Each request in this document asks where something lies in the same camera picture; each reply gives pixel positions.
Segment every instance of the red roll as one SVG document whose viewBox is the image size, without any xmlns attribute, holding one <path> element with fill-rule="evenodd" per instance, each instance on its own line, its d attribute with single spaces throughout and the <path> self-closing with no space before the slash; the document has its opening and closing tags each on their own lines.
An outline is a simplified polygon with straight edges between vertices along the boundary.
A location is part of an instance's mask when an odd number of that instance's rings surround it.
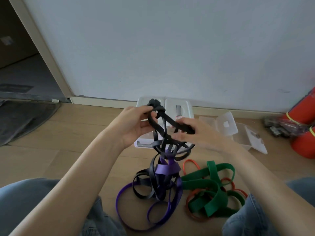
<svg viewBox="0 0 315 236">
<path fill-rule="evenodd" d="M 315 120 L 315 87 L 281 118 L 296 124 L 311 124 Z"/>
<path fill-rule="evenodd" d="M 301 156 L 315 159 L 315 126 L 291 142 L 292 149 Z"/>
</svg>

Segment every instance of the blue denim jeans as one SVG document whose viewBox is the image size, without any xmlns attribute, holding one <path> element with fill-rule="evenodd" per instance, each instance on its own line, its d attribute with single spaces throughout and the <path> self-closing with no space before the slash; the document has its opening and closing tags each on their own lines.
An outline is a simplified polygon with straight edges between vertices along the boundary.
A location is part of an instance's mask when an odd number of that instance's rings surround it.
<svg viewBox="0 0 315 236">
<path fill-rule="evenodd" d="M 0 236 L 9 235 L 26 215 L 52 190 L 59 180 L 43 178 L 19 181 L 0 188 Z M 291 181 L 288 186 L 313 206 L 315 178 Z M 253 195 L 222 229 L 223 236 L 278 235 Z M 125 236 L 120 222 L 104 213 L 100 197 L 92 206 L 80 236 Z"/>
</svg>

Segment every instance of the yellow rubber band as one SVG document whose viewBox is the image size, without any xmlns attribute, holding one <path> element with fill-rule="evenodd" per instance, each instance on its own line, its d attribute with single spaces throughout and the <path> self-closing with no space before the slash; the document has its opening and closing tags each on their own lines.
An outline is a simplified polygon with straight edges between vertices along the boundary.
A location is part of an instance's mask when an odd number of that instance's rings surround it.
<svg viewBox="0 0 315 236">
<path fill-rule="evenodd" d="M 315 133 L 313 132 L 312 127 L 310 127 L 310 133 L 315 137 Z"/>
<path fill-rule="evenodd" d="M 301 125 L 301 123 L 299 123 L 299 122 L 293 120 L 293 119 L 289 116 L 289 113 L 288 113 L 288 112 L 286 113 L 286 115 L 287 115 L 288 119 L 290 119 L 292 122 L 296 123 L 297 125 Z"/>
</svg>

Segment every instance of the mat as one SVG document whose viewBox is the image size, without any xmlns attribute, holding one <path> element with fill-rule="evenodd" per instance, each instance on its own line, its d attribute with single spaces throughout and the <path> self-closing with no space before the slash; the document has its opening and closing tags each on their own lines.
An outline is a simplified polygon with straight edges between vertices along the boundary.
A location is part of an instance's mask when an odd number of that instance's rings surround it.
<svg viewBox="0 0 315 236">
<path fill-rule="evenodd" d="M 0 100 L 0 146 L 34 131 L 60 107 L 60 103 Z"/>
</svg>

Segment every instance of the green resistance band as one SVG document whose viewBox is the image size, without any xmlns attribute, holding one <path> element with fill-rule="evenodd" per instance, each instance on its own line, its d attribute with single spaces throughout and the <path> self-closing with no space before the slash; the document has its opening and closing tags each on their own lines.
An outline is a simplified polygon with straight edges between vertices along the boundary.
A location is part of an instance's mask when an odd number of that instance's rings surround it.
<svg viewBox="0 0 315 236">
<path fill-rule="evenodd" d="M 207 166 L 207 168 L 197 170 L 181 178 L 184 190 L 206 189 L 196 194 L 188 203 L 188 208 L 191 213 L 201 212 L 205 213 L 208 217 L 212 215 L 216 217 L 230 217 L 238 210 L 227 207 L 228 197 L 234 196 L 240 201 L 242 206 L 245 204 L 245 200 L 235 191 L 229 190 L 224 192 L 220 189 L 230 182 L 222 184 L 218 176 L 218 171 L 224 169 L 232 170 L 233 176 L 231 181 L 233 181 L 235 168 L 229 163 L 216 165 L 214 161 L 207 161 Z"/>
</svg>

